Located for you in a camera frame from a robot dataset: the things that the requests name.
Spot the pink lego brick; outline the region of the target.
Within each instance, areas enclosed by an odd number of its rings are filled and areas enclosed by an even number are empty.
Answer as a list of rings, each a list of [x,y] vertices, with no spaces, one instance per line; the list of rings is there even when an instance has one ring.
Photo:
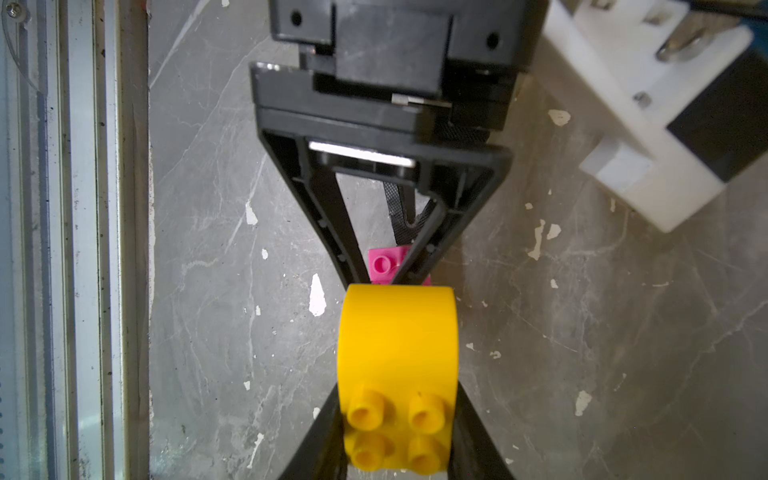
[[[410,250],[410,245],[375,248],[368,250],[368,270],[372,284],[393,284]]]

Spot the yellow lego brick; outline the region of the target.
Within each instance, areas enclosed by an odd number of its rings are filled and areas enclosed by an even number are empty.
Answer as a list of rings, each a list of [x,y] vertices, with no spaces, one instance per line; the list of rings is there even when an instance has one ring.
[[[459,373],[449,287],[354,284],[340,318],[337,380],[350,463],[446,470]]]

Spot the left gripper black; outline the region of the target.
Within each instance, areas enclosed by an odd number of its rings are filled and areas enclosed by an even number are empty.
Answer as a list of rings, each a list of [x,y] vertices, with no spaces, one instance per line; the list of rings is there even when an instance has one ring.
[[[501,130],[528,71],[546,1],[272,1],[277,41],[302,70],[250,67],[257,132],[344,286],[369,282],[337,177],[407,187],[429,198],[394,281],[421,283],[508,174],[505,147],[435,138],[437,113],[321,91],[331,77],[447,104],[451,124]]]

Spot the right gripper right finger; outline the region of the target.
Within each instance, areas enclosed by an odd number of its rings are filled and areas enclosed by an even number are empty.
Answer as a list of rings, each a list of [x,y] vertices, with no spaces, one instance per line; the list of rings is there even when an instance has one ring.
[[[448,479],[516,479],[461,383],[457,387]]]

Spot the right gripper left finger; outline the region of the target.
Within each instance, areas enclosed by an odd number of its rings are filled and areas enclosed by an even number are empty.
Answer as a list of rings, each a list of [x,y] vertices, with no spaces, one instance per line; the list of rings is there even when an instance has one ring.
[[[338,385],[326,398],[279,480],[346,480],[348,457]]]

